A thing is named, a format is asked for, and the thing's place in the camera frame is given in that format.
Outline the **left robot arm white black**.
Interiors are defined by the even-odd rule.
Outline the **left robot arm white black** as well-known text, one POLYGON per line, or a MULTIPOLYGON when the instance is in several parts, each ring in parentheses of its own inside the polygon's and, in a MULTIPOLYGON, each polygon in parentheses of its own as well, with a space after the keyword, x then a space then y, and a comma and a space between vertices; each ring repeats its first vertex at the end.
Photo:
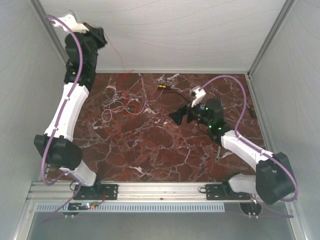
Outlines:
POLYGON ((94 85, 98 50, 108 42, 101 27, 84 22, 70 30, 65 37, 68 61, 62 97, 49 127, 43 135, 35 136, 34 145, 42 157, 41 178, 46 185, 49 182, 44 167, 52 165, 84 186, 91 199, 97 199, 102 195, 103 187, 96 182, 97 174, 83 161, 82 150, 74 144, 73 136, 81 108, 94 85))

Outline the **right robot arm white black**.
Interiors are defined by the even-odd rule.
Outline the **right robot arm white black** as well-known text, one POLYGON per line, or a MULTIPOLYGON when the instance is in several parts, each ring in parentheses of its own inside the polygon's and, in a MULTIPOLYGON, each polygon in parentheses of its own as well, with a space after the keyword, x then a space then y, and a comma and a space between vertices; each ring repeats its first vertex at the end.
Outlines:
POLYGON ((237 155, 255 171, 254 175, 239 173, 230 177, 221 186, 225 198, 232 199, 237 194, 258 195, 264 203, 272 205, 285 201, 286 196, 296 191, 297 183, 288 157, 282 152, 266 151, 236 132, 225 122, 219 99, 211 98, 195 106, 188 103, 169 116, 178 126, 184 117, 187 123, 196 121, 206 126, 206 134, 212 141, 237 155))

